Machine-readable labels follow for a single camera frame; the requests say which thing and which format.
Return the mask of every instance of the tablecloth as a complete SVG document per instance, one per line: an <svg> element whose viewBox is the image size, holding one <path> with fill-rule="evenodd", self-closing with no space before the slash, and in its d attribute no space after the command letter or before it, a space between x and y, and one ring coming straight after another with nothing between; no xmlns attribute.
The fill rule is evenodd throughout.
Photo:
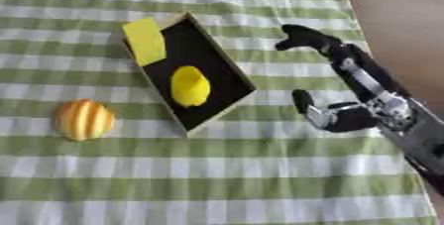
<svg viewBox="0 0 444 225"><path fill-rule="evenodd" d="M122 47L122 25L190 12L258 91L180 136ZM348 0L0 0L0 223L437 224L422 182L376 129L314 129L290 100L355 99L282 24L368 49ZM53 126L63 101L117 116L103 139Z"/></svg>

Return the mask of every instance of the yellow cup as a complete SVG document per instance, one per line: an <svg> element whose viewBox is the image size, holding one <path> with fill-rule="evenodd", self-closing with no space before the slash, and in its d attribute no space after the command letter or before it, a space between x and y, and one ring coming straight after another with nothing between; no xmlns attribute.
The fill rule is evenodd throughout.
<svg viewBox="0 0 444 225"><path fill-rule="evenodd" d="M194 66L182 66L172 75L172 99L183 107L202 105L206 102L210 90L210 82Z"/></svg>

